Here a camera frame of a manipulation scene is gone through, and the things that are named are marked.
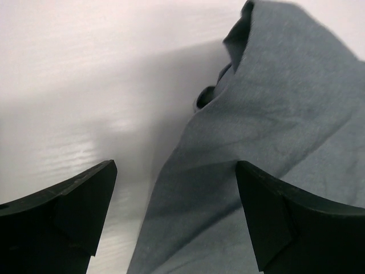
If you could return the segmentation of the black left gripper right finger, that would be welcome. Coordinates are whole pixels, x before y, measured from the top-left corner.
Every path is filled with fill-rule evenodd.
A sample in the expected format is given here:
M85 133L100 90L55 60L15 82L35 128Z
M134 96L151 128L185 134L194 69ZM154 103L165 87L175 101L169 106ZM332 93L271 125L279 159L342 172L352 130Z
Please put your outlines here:
M247 161L236 178L263 273L363 273L364 209L314 195Z

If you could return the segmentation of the grey long sleeve shirt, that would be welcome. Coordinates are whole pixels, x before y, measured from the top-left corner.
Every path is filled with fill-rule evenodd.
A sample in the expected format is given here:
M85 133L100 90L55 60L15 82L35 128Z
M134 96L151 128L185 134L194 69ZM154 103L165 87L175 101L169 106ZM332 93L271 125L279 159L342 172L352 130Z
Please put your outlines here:
M230 63L155 183L129 273L257 273L235 175L246 160L364 206L364 63L291 3L247 1Z

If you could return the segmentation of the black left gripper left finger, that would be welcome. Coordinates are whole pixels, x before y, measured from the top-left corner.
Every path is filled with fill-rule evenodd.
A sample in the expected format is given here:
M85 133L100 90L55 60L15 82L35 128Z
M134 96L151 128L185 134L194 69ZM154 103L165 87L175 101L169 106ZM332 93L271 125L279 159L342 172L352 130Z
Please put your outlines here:
M1 273L86 273L116 182L113 160L1 204Z

